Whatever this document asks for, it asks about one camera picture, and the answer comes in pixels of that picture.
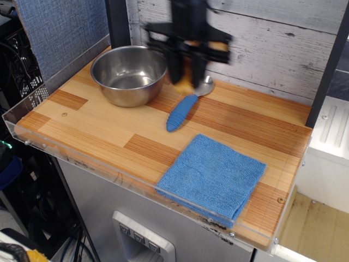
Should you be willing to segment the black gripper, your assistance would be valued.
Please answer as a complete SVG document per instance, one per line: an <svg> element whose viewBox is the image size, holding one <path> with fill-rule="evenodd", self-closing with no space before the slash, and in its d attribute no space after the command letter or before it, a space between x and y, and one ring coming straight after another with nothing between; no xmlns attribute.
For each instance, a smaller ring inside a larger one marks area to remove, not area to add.
<svg viewBox="0 0 349 262"><path fill-rule="evenodd" d="M184 76L184 57L191 58L191 77L194 88L201 84L208 61L228 63L229 51L209 46L210 42L228 45L232 36L212 27L207 21L207 1L171 1L171 21L148 23L148 46L163 53L171 82L176 84Z"/></svg>

